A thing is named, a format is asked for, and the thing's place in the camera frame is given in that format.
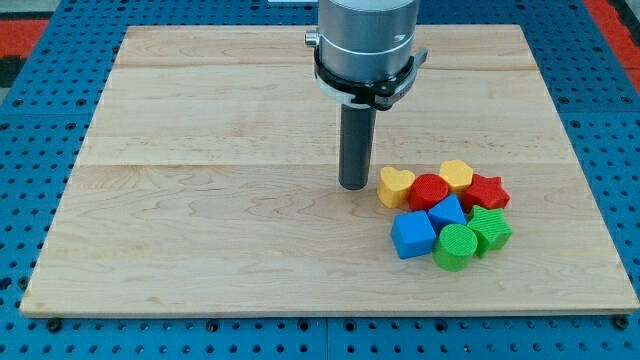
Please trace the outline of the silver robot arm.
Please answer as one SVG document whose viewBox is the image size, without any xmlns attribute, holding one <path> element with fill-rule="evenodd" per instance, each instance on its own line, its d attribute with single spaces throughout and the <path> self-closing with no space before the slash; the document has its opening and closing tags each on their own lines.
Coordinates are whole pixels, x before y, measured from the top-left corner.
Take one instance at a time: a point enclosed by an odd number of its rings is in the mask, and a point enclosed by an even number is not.
<svg viewBox="0 0 640 360">
<path fill-rule="evenodd" d="M 427 57 L 412 52 L 418 13 L 417 0 L 319 0 L 305 43 L 320 89 L 344 106 L 391 109 Z"/>
</svg>

